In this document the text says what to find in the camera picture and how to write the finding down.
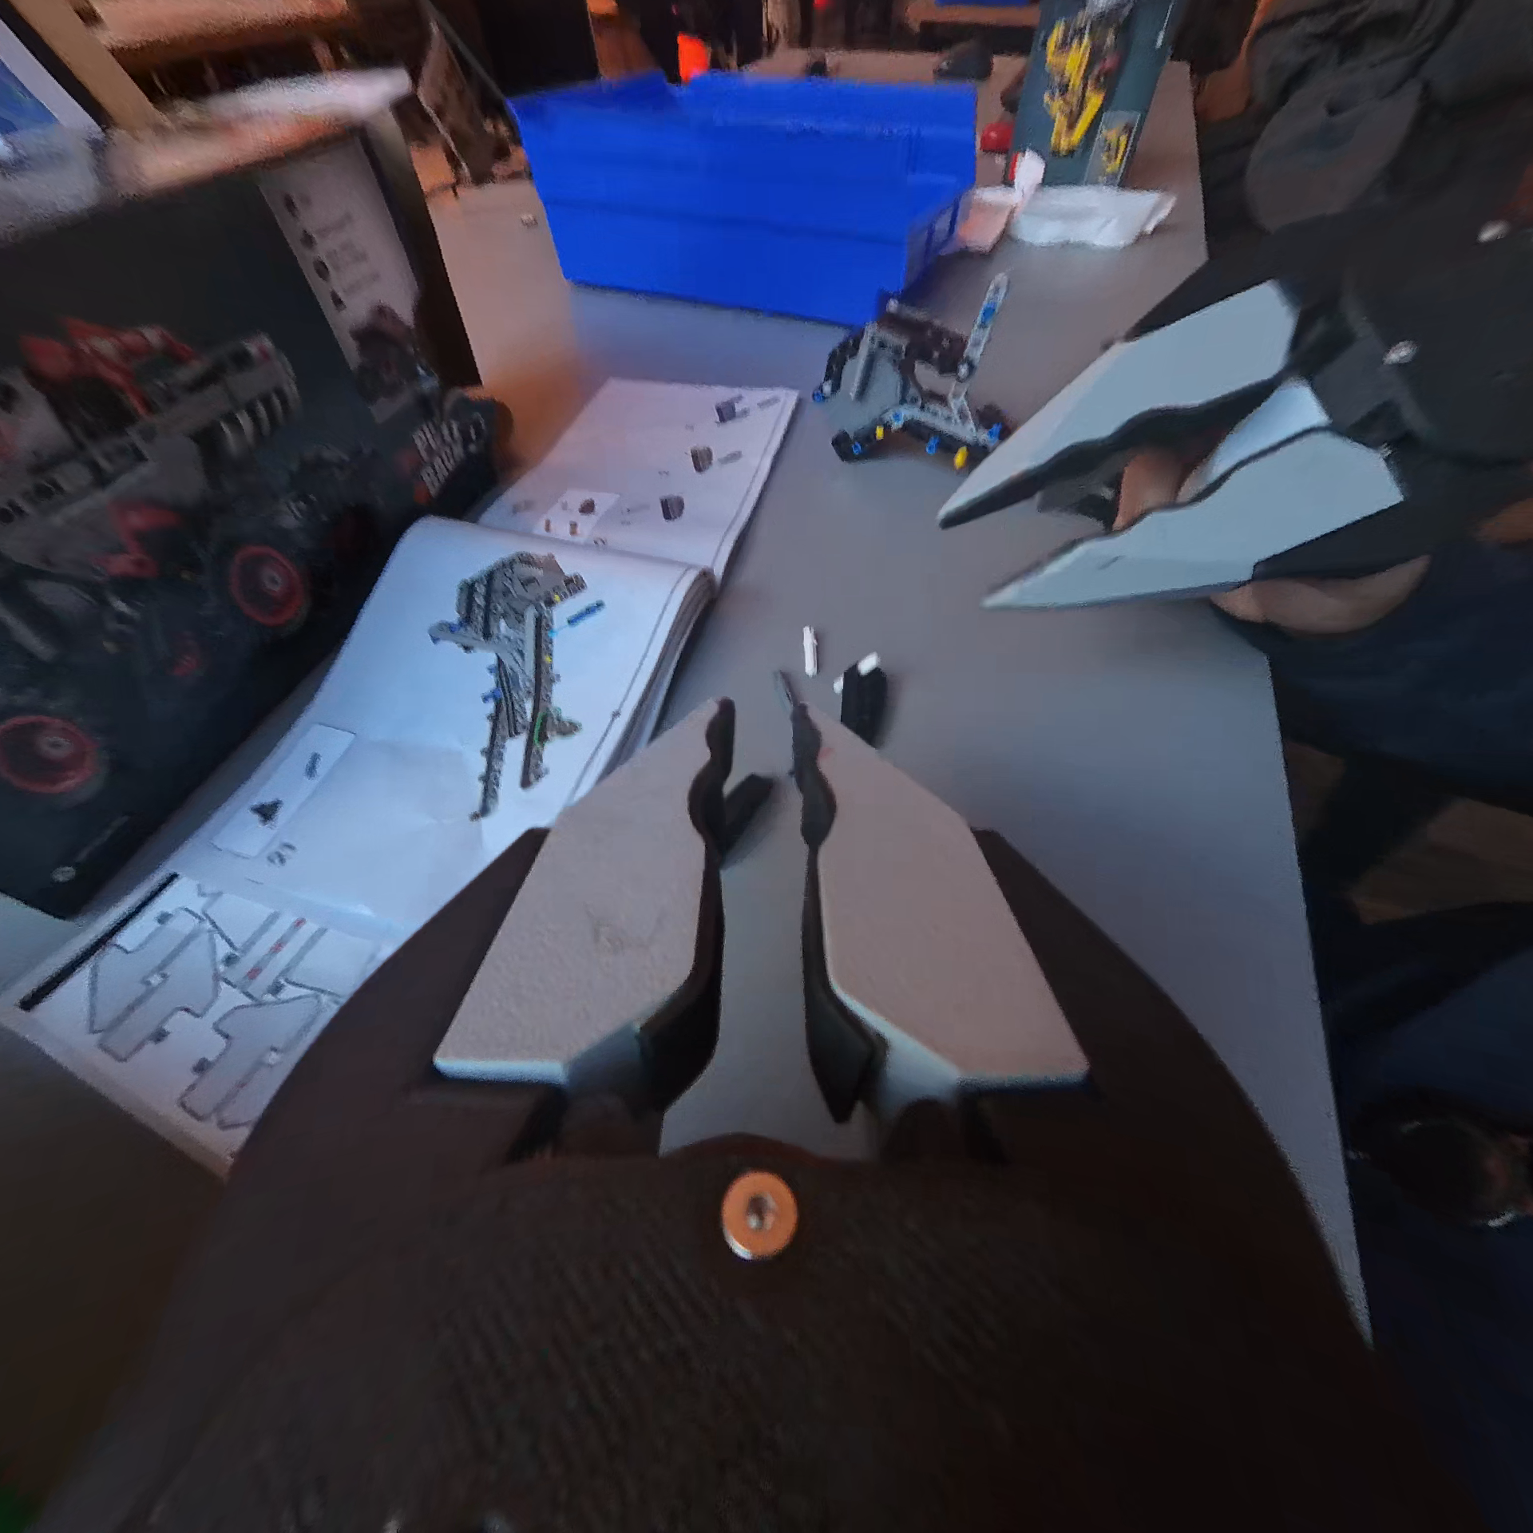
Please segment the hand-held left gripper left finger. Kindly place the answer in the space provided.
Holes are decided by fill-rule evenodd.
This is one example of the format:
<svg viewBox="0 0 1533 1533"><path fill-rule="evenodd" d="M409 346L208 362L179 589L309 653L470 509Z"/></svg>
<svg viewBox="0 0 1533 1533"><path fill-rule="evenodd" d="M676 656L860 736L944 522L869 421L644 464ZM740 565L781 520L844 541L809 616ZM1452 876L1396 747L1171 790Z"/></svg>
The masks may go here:
<svg viewBox="0 0 1533 1533"><path fill-rule="evenodd" d="M719 1041L724 790L711 699L566 808L438 1044L449 1079L668 1108Z"/></svg>

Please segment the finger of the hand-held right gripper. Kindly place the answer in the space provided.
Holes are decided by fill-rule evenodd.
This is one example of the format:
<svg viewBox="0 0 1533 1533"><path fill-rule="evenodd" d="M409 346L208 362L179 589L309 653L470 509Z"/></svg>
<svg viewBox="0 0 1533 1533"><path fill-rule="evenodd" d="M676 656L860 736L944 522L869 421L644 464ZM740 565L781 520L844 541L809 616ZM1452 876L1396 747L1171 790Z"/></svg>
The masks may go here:
<svg viewBox="0 0 1533 1533"><path fill-rule="evenodd" d="M1331 305L1331 279L1270 279L1115 343L973 471L938 523L986 518L1123 450L1229 432L1276 389Z"/></svg>
<svg viewBox="0 0 1533 1533"><path fill-rule="evenodd" d="M1305 380L1281 381L1193 471L1192 490L992 589L987 610L1206 597L1406 498L1387 456L1336 431Z"/></svg>

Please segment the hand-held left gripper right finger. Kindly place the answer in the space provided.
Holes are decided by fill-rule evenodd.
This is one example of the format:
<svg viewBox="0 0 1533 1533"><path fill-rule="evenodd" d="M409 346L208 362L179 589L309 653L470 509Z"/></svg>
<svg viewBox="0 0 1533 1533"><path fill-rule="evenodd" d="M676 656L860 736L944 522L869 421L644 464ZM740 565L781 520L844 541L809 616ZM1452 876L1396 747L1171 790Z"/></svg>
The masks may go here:
<svg viewBox="0 0 1533 1533"><path fill-rule="evenodd" d="M836 1122L1074 1090L1090 1057L978 833L818 709L791 710L807 1047Z"/></svg>

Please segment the black curved lego piece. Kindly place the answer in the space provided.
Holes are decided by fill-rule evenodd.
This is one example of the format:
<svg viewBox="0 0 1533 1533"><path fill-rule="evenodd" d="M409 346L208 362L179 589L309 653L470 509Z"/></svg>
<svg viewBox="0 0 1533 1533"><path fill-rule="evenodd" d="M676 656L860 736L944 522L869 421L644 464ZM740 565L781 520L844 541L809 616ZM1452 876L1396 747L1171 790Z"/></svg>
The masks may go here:
<svg viewBox="0 0 1533 1533"><path fill-rule="evenodd" d="M737 780L724 795L722 820L718 833L718 852L727 863L741 851L762 811L777 795L777 776L748 774Z"/></svg>

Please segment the black lego beam white pin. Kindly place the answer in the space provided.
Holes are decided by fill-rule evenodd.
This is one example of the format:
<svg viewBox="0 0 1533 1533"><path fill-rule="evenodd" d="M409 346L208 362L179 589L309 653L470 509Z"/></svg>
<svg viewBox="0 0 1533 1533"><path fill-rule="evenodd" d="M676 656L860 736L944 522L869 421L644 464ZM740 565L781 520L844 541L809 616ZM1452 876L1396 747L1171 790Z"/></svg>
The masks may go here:
<svg viewBox="0 0 1533 1533"><path fill-rule="evenodd" d="M850 664L833 683L839 699L839 720L855 737L872 748L882 745L888 710L890 677L877 651Z"/></svg>

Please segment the person's right forearm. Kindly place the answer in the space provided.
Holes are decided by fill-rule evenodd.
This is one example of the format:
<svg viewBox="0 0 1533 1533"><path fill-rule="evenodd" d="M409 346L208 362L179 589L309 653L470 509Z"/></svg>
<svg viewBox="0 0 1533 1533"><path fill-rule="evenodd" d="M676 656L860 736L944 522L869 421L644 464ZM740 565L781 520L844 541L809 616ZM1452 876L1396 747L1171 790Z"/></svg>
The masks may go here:
<svg viewBox="0 0 1533 1533"><path fill-rule="evenodd" d="M1443 546L1396 603L1339 630L1229 624L1267 657L1289 720L1321 750L1530 790L1530 542Z"/></svg>

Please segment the partly built lego model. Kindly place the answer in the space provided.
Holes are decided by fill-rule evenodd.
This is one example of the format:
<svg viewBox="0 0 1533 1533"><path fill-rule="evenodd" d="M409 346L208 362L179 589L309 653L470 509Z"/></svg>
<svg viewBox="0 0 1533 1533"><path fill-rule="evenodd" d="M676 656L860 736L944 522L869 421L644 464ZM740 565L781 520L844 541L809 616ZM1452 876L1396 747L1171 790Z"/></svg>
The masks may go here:
<svg viewBox="0 0 1533 1533"><path fill-rule="evenodd" d="M997 450L1016 423L999 405L973 402L970 389L1008 293L1010 274L999 273L967 332L884 293L877 314L829 349L813 392L820 405L848 394L860 407L853 424L834 432L836 455L858 461L908 435L968 471Z"/></svg>

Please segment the open lego instruction booklet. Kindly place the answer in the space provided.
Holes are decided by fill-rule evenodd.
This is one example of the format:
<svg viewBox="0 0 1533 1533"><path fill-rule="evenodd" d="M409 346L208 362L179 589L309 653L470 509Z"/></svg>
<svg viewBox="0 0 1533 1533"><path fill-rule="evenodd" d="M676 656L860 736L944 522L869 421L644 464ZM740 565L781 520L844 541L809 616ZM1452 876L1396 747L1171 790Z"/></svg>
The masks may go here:
<svg viewBox="0 0 1533 1533"><path fill-rule="evenodd" d="M476 522L416 522L176 875L419 926L647 744L799 402L614 378Z"/></svg>

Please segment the yellow printed lego box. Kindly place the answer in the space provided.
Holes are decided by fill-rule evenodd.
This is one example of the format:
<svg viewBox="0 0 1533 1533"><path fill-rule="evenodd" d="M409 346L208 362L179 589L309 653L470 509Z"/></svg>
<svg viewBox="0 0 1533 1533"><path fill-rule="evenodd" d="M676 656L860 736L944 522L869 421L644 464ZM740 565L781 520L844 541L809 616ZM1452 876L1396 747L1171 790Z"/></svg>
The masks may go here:
<svg viewBox="0 0 1533 1533"><path fill-rule="evenodd" d="M1134 159L1182 1L1045 1L1015 113L1013 154L1045 185L1118 186Z"/></svg>

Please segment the black lego set box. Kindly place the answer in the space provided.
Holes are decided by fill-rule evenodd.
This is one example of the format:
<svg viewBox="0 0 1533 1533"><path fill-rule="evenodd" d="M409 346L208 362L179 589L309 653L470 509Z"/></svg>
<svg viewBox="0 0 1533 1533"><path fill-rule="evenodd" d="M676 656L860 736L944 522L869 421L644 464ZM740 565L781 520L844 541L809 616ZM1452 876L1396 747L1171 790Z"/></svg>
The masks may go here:
<svg viewBox="0 0 1533 1533"><path fill-rule="evenodd" d="M497 405L403 70L155 132L4 118L4 895L69 918L304 680Z"/></svg>

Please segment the person's right hand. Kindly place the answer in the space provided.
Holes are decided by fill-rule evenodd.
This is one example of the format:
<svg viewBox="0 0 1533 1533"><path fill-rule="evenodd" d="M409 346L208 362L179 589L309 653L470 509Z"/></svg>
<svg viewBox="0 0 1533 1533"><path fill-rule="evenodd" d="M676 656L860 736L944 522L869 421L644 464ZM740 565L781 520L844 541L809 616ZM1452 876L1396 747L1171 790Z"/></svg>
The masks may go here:
<svg viewBox="0 0 1533 1533"><path fill-rule="evenodd" d="M1359 632L1398 610L1430 571L1430 554L1355 578L1252 581L1209 600L1238 622L1310 638Z"/></svg>

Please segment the white plastic bag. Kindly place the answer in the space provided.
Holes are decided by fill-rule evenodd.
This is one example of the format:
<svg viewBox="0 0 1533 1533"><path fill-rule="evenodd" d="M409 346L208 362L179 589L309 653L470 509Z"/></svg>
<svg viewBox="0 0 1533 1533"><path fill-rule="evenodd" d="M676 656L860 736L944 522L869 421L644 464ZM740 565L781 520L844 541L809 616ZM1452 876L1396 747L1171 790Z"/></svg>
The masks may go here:
<svg viewBox="0 0 1533 1533"><path fill-rule="evenodd" d="M1117 252L1153 234L1179 198L1118 186L979 186L962 209L949 252L992 253L1003 237L1029 247Z"/></svg>

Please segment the white sticker sheet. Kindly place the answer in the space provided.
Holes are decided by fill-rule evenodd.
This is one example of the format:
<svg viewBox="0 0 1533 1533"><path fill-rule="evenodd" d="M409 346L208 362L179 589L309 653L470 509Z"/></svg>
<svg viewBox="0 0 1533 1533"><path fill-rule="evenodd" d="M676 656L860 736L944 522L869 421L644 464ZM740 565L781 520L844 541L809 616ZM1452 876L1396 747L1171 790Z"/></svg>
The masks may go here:
<svg viewBox="0 0 1533 1533"><path fill-rule="evenodd" d="M163 871L4 991L4 1023L221 1178L400 932Z"/></svg>

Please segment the blue plastic bin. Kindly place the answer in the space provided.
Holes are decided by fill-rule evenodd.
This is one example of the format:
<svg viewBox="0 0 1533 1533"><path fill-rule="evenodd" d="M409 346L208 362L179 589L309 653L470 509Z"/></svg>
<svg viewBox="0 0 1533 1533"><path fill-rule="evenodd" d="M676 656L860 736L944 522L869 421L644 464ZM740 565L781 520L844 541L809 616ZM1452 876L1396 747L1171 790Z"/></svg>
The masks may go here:
<svg viewBox="0 0 1533 1533"><path fill-rule="evenodd" d="M567 282L853 327L976 182L975 86L658 71L508 102Z"/></svg>

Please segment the person's dark blue torso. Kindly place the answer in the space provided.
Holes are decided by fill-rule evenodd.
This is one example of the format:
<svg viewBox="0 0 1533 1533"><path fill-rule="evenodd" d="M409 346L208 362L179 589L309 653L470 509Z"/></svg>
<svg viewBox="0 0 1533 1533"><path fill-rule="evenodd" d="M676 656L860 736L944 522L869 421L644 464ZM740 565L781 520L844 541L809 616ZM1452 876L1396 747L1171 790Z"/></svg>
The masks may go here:
<svg viewBox="0 0 1533 1533"><path fill-rule="evenodd" d="M1438 1092L1530 1124L1530 948L1470 975L1380 988L1388 1025L1336 1034L1345 1143L1361 1108ZM1530 1218L1463 1227L1348 1151L1377 1350L1494 1529L1530 1529Z"/></svg>

